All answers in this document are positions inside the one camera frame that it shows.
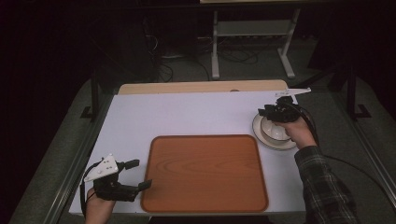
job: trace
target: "plate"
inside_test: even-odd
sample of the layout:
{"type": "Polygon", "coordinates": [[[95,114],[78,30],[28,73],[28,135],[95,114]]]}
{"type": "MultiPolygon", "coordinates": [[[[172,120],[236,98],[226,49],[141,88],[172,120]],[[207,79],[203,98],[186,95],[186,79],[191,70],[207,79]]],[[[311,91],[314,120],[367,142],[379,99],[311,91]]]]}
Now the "plate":
{"type": "Polygon", "coordinates": [[[254,117],[253,120],[253,132],[256,134],[256,137],[264,143],[266,146],[276,149],[276,150],[286,150],[286,149],[291,149],[296,147],[296,143],[289,140],[288,142],[281,144],[281,145],[275,145],[270,142],[268,142],[263,136],[262,136],[262,116],[260,114],[257,114],[256,117],[254,117]]]}

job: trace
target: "plaid sleeve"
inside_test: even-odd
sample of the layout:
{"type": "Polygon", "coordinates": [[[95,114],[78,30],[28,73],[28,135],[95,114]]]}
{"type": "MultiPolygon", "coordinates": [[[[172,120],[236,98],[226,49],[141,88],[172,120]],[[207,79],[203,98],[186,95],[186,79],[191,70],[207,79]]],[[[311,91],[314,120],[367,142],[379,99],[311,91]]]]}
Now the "plaid sleeve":
{"type": "Polygon", "coordinates": [[[306,223],[360,223],[350,191],[318,147],[302,148],[294,159],[304,185],[306,223]]]}

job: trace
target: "human hand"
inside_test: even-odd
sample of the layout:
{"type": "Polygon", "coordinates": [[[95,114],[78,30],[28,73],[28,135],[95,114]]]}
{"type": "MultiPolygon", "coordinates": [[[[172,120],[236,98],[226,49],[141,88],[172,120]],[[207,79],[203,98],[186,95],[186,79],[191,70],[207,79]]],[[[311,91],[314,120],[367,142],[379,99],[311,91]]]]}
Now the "human hand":
{"type": "Polygon", "coordinates": [[[274,122],[275,125],[285,128],[286,134],[297,144],[297,148],[316,146],[315,138],[309,131],[308,125],[302,117],[294,122],[274,122]]]}
{"type": "Polygon", "coordinates": [[[106,224],[116,202],[98,198],[94,189],[89,189],[87,195],[85,224],[106,224]]]}

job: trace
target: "brown tray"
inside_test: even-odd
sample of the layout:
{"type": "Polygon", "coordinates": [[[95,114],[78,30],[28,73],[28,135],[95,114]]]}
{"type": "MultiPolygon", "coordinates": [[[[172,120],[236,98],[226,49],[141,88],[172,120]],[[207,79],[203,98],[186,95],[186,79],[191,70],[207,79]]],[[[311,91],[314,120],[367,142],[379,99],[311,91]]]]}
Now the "brown tray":
{"type": "Polygon", "coordinates": [[[254,213],[268,197],[256,139],[159,136],[151,142],[142,208],[150,213],[254,213]]]}

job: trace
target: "table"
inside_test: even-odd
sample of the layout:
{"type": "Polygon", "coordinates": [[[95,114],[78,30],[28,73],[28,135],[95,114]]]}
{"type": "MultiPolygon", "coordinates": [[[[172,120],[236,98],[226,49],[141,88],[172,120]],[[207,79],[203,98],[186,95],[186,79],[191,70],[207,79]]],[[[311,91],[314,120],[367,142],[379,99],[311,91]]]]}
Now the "table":
{"type": "MultiPolygon", "coordinates": [[[[287,85],[282,80],[124,85],[111,103],[88,166],[109,153],[117,161],[138,159],[140,165],[121,172],[119,179],[123,185],[137,186],[144,180],[149,146],[155,137],[194,134],[255,136],[251,126],[257,109],[274,104],[276,92],[285,88],[287,85]]],[[[259,214],[304,211],[303,185],[293,157],[297,149],[273,150],[260,141],[258,148],[269,198],[268,208],[259,214]]],[[[144,211],[140,196],[141,193],[133,203],[118,202],[114,213],[163,216],[162,213],[144,211]]],[[[81,214],[78,195],[69,212],[81,214]]]]}

